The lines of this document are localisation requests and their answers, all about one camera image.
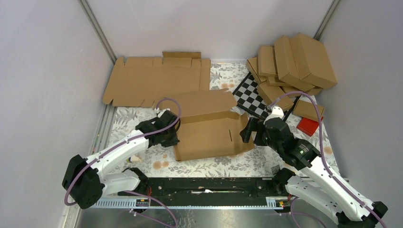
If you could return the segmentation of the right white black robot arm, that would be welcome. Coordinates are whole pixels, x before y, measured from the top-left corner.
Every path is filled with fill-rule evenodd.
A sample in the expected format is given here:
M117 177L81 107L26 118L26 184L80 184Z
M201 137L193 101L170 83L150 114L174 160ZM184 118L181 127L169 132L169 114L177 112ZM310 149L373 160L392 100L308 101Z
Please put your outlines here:
M374 228L378 223L385 226L382 217L388 207L373 202L355 190L323 160L320 151L310 142L296 138L281 118L265 121L251 118L240 132L248 143L255 132L254 143L268 146L281 159L296 170L307 175L319 187L304 183L293 171L283 168L275 176L273 191L280 196L287 193L300 198L327 215L339 228Z

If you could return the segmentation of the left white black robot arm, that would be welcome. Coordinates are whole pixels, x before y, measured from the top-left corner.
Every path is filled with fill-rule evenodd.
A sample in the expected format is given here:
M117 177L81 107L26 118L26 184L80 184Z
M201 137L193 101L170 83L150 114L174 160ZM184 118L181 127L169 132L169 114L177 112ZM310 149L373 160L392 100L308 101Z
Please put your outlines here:
M111 174L110 171L126 159L144 152L152 146L176 145L176 124L179 117L169 109L155 118L140 122L125 138L112 146L85 158L76 155L70 159L62 187L67 191L65 204L77 204L87 209L103 196L131 190L135 195L147 191L147 183L133 171Z

